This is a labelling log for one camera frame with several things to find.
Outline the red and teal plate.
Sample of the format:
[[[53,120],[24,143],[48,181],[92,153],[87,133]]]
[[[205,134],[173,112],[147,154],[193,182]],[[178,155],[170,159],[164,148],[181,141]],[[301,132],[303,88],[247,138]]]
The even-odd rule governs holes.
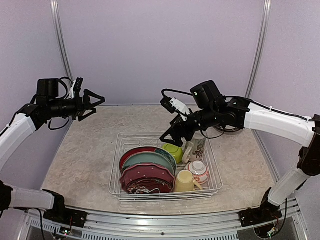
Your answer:
[[[135,147],[130,149],[129,151],[127,151],[125,154],[121,156],[120,162],[119,162],[119,170],[121,171],[123,164],[129,157],[142,152],[154,152],[154,153],[158,153],[165,156],[170,161],[170,163],[175,167],[175,171],[177,170],[177,163],[175,158],[166,150],[156,146],[140,146],[140,147]]]

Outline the teal flower plate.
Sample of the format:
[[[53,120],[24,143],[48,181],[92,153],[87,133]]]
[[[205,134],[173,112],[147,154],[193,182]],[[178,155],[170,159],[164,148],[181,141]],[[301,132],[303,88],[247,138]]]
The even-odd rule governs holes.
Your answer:
[[[136,164],[158,164],[162,167],[167,168],[171,174],[175,174],[176,168],[171,164],[171,162],[164,156],[156,152],[140,152],[130,156],[123,164],[120,172],[123,173],[127,168]]]

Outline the black rimmed cream plate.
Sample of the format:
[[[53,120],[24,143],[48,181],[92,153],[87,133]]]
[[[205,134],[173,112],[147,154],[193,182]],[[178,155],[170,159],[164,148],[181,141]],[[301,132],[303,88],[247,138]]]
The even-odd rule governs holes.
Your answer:
[[[227,135],[235,135],[237,133],[239,133],[240,131],[242,131],[241,129],[237,128],[237,127],[233,127],[233,126],[221,126],[221,125],[216,125],[213,127],[216,131],[219,131],[221,133],[227,134]]]

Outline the maroon scalloped plate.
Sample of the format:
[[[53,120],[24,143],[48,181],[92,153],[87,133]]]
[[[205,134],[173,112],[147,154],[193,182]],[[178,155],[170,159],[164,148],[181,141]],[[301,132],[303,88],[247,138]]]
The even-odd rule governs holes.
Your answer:
[[[121,189],[128,194],[165,194],[174,189],[175,177],[156,163],[138,163],[124,170],[119,179]]]

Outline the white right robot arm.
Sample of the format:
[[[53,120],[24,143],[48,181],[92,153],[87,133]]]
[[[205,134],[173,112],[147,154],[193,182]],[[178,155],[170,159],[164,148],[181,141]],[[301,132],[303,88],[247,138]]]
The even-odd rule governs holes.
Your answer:
[[[250,98],[224,95],[212,80],[204,81],[190,89],[198,111],[168,96],[162,90],[161,105],[175,118],[169,129],[160,137],[163,143],[182,146],[191,141],[195,133],[204,134],[212,127],[248,129],[278,138],[279,144],[292,142],[299,146],[296,165],[270,187],[257,207],[238,213],[242,227],[286,219],[287,211],[281,205],[299,190],[307,180],[320,174],[320,117],[301,116],[263,105]]]

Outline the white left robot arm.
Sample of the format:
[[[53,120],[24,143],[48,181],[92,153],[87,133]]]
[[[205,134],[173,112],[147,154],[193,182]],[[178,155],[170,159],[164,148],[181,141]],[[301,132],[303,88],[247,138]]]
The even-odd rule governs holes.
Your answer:
[[[105,102],[103,96],[81,86],[83,78],[77,78],[67,87],[62,78],[45,78],[37,82],[36,94],[12,117],[0,133],[0,166],[3,168],[18,147],[43,125],[51,125],[52,119],[62,118],[83,121],[97,112],[96,107]],[[83,228],[87,213],[67,208],[65,198],[51,190],[19,188],[4,182],[0,183],[0,210],[30,209],[43,210],[46,220]]]

